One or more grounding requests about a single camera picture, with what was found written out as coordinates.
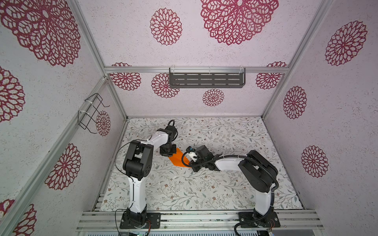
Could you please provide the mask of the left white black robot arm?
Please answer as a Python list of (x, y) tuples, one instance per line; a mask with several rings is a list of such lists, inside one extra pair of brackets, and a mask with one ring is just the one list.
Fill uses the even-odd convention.
[(133, 213), (142, 213), (146, 210), (146, 178), (149, 175), (153, 154), (159, 149), (161, 156), (172, 157), (176, 151), (173, 141), (177, 138), (176, 131), (159, 129), (145, 141), (131, 141), (123, 163), (123, 170), (129, 178), (130, 204)]

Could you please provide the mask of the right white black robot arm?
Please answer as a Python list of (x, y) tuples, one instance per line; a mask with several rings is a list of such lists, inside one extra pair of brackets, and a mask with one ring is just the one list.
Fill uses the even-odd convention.
[(190, 158), (187, 165), (195, 172), (201, 168), (211, 171), (240, 171), (256, 191), (255, 212), (259, 217), (273, 211), (274, 192), (279, 188), (278, 170), (258, 151), (246, 155), (214, 155), (204, 147), (183, 154)]

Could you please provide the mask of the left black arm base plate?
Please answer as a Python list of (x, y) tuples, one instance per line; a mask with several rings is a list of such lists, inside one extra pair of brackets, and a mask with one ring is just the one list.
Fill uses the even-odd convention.
[(120, 229), (159, 229), (161, 213), (125, 212), (122, 215)]

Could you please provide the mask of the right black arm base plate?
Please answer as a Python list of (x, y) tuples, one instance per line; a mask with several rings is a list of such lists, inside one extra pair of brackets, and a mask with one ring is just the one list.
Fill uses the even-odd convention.
[(273, 211), (268, 213), (263, 219), (259, 220), (262, 215), (254, 212), (239, 212), (239, 221), (242, 228), (279, 228), (281, 224), (279, 222), (277, 214)]

